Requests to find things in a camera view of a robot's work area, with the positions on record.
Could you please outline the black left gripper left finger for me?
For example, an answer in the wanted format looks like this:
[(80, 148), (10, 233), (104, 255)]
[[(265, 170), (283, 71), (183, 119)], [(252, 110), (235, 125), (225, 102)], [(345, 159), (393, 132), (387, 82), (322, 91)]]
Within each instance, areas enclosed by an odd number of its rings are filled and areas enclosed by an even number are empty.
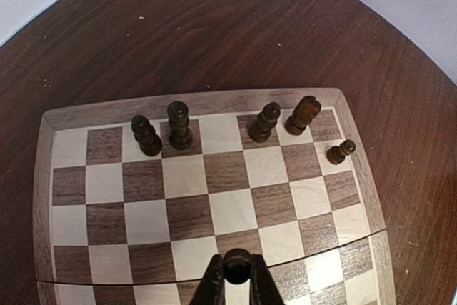
[(215, 254), (207, 266), (203, 278), (197, 286), (191, 305), (224, 305), (225, 278), (222, 255)]

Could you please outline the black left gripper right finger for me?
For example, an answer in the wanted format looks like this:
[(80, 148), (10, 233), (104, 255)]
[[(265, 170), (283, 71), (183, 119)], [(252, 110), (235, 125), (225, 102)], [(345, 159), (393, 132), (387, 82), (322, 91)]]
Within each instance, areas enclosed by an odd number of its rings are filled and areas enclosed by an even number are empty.
[(273, 277), (262, 255), (251, 255), (249, 303), (251, 305), (284, 305)]

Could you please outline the dark chess piece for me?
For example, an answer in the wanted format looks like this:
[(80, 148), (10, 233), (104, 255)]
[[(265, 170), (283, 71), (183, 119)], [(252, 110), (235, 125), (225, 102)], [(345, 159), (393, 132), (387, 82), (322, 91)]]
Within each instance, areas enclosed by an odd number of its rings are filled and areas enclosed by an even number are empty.
[(331, 164), (342, 164), (347, 156), (350, 156), (356, 150), (354, 141), (347, 139), (338, 146), (332, 146), (327, 152), (326, 157)]
[(239, 285), (250, 279), (251, 254), (241, 248), (231, 249), (224, 255), (224, 278), (230, 284)]
[(321, 103), (315, 96), (305, 96), (299, 101), (292, 115), (287, 118), (284, 127), (292, 135), (301, 135), (321, 112)]
[(281, 106), (279, 103), (272, 101), (265, 105), (261, 112), (256, 117), (256, 120), (248, 130), (249, 137), (257, 142), (263, 143), (269, 139), (272, 130), (278, 123), (278, 118), (281, 115)]
[(189, 108), (182, 101), (173, 101), (167, 107), (169, 143), (176, 150), (188, 149), (193, 141), (190, 130)]
[(142, 115), (135, 115), (131, 119), (131, 130), (140, 150), (147, 156), (157, 156), (162, 150), (160, 136), (149, 120)]

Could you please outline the wooden chess board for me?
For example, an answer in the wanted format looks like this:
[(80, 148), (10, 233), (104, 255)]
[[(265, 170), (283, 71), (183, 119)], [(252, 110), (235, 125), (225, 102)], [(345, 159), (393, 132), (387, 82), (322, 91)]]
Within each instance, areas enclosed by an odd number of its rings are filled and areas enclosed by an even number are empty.
[[(321, 112), (299, 136), (299, 101)], [(211, 257), (260, 254), (287, 304), (395, 304), (386, 225), (365, 149), (338, 89), (180, 94), (192, 145), (169, 143), (174, 96), (47, 111), (33, 191), (41, 304), (189, 304)], [(248, 130), (281, 106), (269, 139)], [(131, 119), (162, 141), (145, 155)], [(326, 152), (350, 139), (342, 164)]]

